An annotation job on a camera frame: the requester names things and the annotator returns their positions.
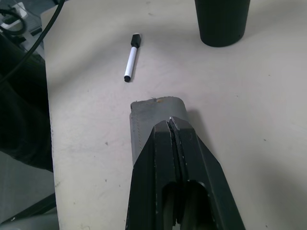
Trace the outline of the grey glasses case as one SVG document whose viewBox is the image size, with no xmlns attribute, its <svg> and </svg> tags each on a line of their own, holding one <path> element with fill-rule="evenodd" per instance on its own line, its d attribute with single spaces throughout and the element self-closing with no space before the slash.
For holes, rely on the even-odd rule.
<svg viewBox="0 0 307 230">
<path fill-rule="evenodd" d="M 184 102 L 178 97 L 153 98 L 130 105 L 132 163 L 135 164 L 148 140 L 161 148 L 171 145 L 168 121 L 172 117 L 189 122 Z"/>
</svg>

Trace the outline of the white marker black cap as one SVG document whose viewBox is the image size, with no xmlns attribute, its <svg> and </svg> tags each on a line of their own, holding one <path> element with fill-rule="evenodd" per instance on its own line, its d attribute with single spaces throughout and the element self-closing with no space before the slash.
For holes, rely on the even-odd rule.
<svg viewBox="0 0 307 230">
<path fill-rule="evenodd" d="M 125 82 L 131 81 L 135 58 L 136 58 L 138 48 L 141 45 L 141 41 L 142 41 L 142 38 L 141 38 L 140 33 L 135 33 L 132 35 L 131 43 L 130 43 L 131 44 L 130 54 L 129 54 L 128 62 L 127 62 L 125 73 L 124 73 Z"/>
</svg>

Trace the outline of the black plastic cup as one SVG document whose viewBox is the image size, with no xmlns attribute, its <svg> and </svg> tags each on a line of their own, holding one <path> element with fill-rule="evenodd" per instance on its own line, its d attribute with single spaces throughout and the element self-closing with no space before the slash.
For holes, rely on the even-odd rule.
<svg viewBox="0 0 307 230">
<path fill-rule="evenodd" d="M 244 35 L 250 0 L 195 0 L 201 41 L 225 47 Z"/>
</svg>

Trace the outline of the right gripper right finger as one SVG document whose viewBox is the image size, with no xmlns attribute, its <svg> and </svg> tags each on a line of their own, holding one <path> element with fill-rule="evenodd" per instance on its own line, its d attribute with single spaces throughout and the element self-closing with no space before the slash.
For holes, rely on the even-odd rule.
<svg viewBox="0 0 307 230">
<path fill-rule="evenodd" d="M 189 122 L 169 124 L 185 188 L 180 230 L 246 230 L 223 169 Z"/>
</svg>

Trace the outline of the dark bulky shape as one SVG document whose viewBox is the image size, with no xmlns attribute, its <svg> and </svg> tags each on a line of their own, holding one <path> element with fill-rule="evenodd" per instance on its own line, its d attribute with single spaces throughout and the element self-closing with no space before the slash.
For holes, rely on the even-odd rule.
<svg viewBox="0 0 307 230">
<path fill-rule="evenodd" d="M 24 164 L 53 171 L 44 61 L 31 56 L 1 82 L 24 51 L 0 35 L 0 152 Z"/>
</svg>

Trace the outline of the black table frame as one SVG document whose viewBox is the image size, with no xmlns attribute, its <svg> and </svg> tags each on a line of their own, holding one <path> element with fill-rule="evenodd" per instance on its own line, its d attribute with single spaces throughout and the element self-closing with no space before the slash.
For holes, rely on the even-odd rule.
<svg viewBox="0 0 307 230">
<path fill-rule="evenodd" d="M 31 205 L 30 207 L 26 208 L 25 210 L 17 213 L 16 215 L 6 219 L 1 224 L 6 224 L 23 218 L 29 218 L 45 214 L 50 210 L 54 209 L 55 207 L 56 207 L 56 194 L 53 193 L 45 197 L 44 199 L 36 202 L 35 204 Z"/>
</svg>

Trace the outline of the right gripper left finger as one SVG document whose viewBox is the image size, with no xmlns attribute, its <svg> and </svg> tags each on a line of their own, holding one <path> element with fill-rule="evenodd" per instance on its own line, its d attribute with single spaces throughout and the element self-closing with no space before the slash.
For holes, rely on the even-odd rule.
<svg viewBox="0 0 307 230">
<path fill-rule="evenodd" d="M 167 194 L 177 182 L 167 121 L 156 124 L 132 170 L 125 230 L 164 230 Z"/>
</svg>

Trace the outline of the white power strip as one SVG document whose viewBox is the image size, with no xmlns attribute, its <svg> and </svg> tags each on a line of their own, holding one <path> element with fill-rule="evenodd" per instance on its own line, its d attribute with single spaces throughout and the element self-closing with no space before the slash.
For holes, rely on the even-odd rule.
<svg viewBox="0 0 307 230">
<path fill-rule="evenodd" d="M 27 31 L 26 18 L 27 12 L 23 4 L 0 6 L 0 31 L 11 35 L 22 35 Z"/>
</svg>

